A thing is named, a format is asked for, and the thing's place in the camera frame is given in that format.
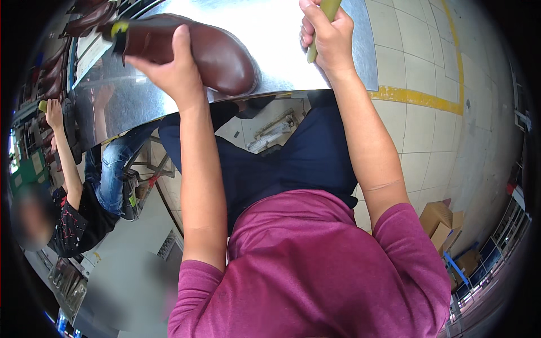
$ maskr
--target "magenta shirt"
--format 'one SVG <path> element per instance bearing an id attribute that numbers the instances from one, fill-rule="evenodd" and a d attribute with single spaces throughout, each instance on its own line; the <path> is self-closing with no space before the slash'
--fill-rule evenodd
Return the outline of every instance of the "magenta shirt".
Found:
<path id="1" fill-rule="evenodd" d="M 180 265 L 169 337 L 435 337 L 451 285 L 413 207 L 373 236 L 322 190 L 293 190 L 239 217 L 224 273 Z"/>

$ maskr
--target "green handle tool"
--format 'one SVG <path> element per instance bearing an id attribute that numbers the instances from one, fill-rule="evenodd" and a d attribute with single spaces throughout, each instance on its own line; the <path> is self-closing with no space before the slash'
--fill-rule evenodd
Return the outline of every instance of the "green handle tool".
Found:
<path id="1" fill-rule="evenodd" d="M 325 13 L 327 16 L 327 19 L 329 19 L 330 22 L 333 22 L 334 16 L 338 12 L 338 8 L 340 7 L 340 3 L 342 0 L 321 0 L 321 3 L 319 4 L 319 8 Z M 313 35 L 313 40 L 310 46 L 308 46 L 308 52 L 306 53 L 306 58 L 308 59 L 308 63 L 312 63 L 315 61 L 315 57 L 318 55 L 318 51 L 315 48 L 315 33 Z"/>

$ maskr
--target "hand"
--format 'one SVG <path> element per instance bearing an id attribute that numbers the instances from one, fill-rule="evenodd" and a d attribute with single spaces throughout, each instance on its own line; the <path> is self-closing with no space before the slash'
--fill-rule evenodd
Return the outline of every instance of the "hand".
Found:
<path id="1" fill-rule="evenodd" d="M 56 140 L 55 140 L 55 137 L 53 136 L 52 139 L 51 139 L 51 150 L 54 152 L 56 151 Z"/>
<path id="2" fill-rule="evenodd" d="M 312 35 L 316 33 L 315 46 L 318 56 L 315 62 L 320 66 L 329 80 L 337 76 L 355 73 L 353 56 L 351 54 L 353 20 L 342 7 L 333 22 L 329 22 L 327 16 L 317 4 L 321 0 L 299 0 L 299 6 L 304 12 L 301 28 L 301 44 L 308 47 L 313 40 Z"/>
<path id="3" fill-rule="evenodd" d="M 62 108 L 60 102 L 57 99 L 47 100 L 47 112 L 45 113 L 45 120 L 51 126 L 52 130 L 62 129 L 64 131 L 64 118 L 62 116 Z"/>
<path id="4" fill-rule="evenodd" d="M 98 90 L 98 93 L 96 94 L 96 97 L 94 100 L 94 108 L 96 110 L 104 110 L 107 103 L 109 103 L 109 101 L 113 97 L 114 92 L 115 92 L 115 85 L 112 83 L 101 87 Z"/>
<path id="5" fill-rule="evenodd" d="M 175 30 L 172 45 L 174 59 L 170 63 L 158 65 L 134 56 L 126 56 L 125 61 L 173 98 L 182 115 L 193 107 L 208 104 L 208 101 L 192 57 L 188 26 L 181 25 Z"/>

